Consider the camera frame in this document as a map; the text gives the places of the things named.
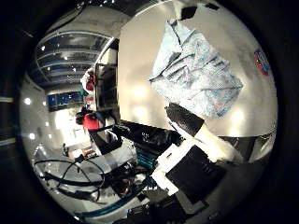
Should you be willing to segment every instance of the red object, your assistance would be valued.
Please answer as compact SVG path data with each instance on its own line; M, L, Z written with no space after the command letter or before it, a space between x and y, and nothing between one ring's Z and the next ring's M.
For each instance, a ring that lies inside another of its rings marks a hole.
M87 114L84 116L83 127L87 130L95 130L101 128L99 120L95 117L94 114Z

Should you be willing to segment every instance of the crumpled cloth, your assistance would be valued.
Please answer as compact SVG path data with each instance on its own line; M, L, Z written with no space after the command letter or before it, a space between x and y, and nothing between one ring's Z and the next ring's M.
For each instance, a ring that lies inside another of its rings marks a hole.
M166 101L211 118L223 116L243 87L205 37L176 20L165 24L149 82Z

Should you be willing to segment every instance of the ceiling light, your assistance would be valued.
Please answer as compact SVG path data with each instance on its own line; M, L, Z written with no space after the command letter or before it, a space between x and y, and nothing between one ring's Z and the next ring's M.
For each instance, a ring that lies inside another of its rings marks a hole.
M36 139L36 135L34 133L29 133L29 138L31 140L35 140Z
M25 98L24 102L25 102L26 105L30 105L31 104L30 98Z

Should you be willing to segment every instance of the sticker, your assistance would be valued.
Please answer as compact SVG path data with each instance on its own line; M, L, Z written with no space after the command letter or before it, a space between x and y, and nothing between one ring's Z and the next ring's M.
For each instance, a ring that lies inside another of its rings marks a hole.
M254 51L254 58L255 58L255 62L257 64L258 68L260 69L261 73L264 76L269 76L270 65L269 65L264 53L260 49L257 49Z

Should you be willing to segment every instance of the white surface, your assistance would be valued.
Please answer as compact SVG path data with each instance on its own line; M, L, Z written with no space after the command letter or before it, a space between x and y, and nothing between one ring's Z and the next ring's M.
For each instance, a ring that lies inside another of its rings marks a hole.
M172 2L151 7L121 29L118 88L121 119L171 129L166 122L167 102L148 83L148 77L164 35L164 23L176 17ZM244 87L231 110L220 119L207 119L217 136L246 137L271 133L278 103L272 74L261 75L254 51L257 41L228 10L199 7L192 19L182 22L196 28L231 63Z

